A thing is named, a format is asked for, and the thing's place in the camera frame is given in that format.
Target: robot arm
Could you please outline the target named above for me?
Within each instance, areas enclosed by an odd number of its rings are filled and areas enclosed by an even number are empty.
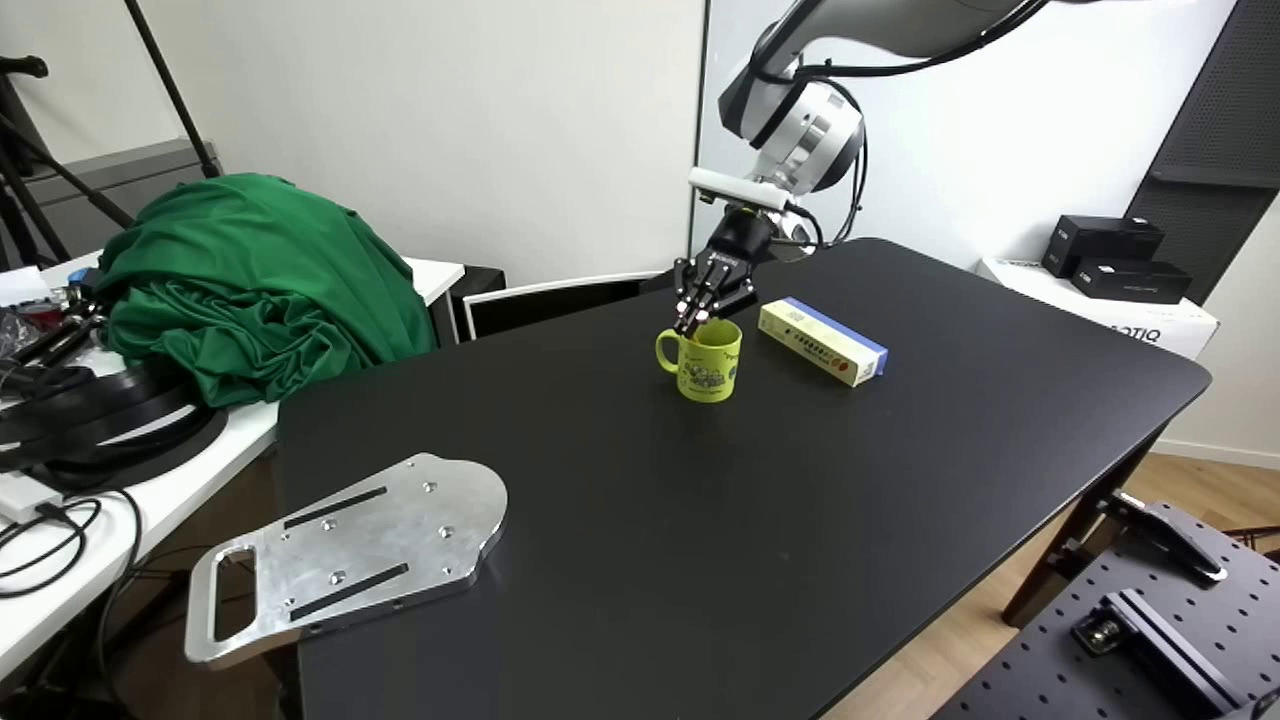
[[[868,164],[863,111],[836,77],[904,77],[959,61],[1020,30],[1047,0],[798,0],[765,30],[752,61],[722,96],[722,124],[761,158],[752,180],[691,171],[723,221],[698,259],[677,266],[677,334],[757,301],[752,270],[777,247],[809,258],[823,245],[798,195],[823,193]],[[904,57],[904,65],[805,65],[805,47],[836,38]]]

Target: floor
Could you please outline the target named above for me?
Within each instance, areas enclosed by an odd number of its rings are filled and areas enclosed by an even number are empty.
[[[1127,481],[1127,493],[1178,505],[1217,530],[1280,526],[1280,471],[1150,455]],[[847,694],[827,720],[934,717],[948,695],[955,695],[963,679],[1016,636],[998,614],[1036,565],[1054,534],[1056,526],[934,620],[904,653]]]
[[[212,513],[202,513],[171,544],[153,558],[140,587],[111,614],[122,623],[140,608],[143,586],[165,575],[165,568],[186,568],[193,558],[225,535],[263,526],[273,510],[267,481],[236,481]],[[1127,483],[1132,496],[1179,505],[1217,530],[1280,526],[1280,471],[1196,465],[1151,455]],[[1028,565],[1047,544],[1045,530],[1028,548],[1005,560],[985,586],[978,586],[959,603],[954,603],[938,623],[927,623],[904,653],[898,653],[880,674],[873,674],[854,695],[846,695],[827,720],[880,720],[880,717],[927,717],[938,712],[968,675],[978,675],[1008,640],[1014,627],[1002,623],[1002,608],[1028,571]],[[219,720],[219,717],[290,717],[279,674],[267,664],[248,664],[236,674],[206,674],[180,658],[186,603],[165,616],[149,616],[143,636],[111,658],[122,695],[133,703],[136,720]]]

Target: mug handle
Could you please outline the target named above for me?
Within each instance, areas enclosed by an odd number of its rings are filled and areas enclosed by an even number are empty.
[[[655,346],[651,346],[655,364],[677,378],[685,346],[687,339],[679,334],[674,334],[674,328],[655,334]]]

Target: green mug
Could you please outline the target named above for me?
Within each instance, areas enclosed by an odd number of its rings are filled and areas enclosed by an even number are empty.
[[[663,328],[651,354],[655,364],[677,378],[679,396],[698,406],[723,406],[736,388],[743,328],[722,316],[699,325],[691,335]]]

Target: yellow box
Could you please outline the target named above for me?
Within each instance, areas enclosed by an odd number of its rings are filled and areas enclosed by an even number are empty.
[[[885,346],[836,325],[798,296],[765,306],[757,328],[847,388],[880,378],[890,360]]]

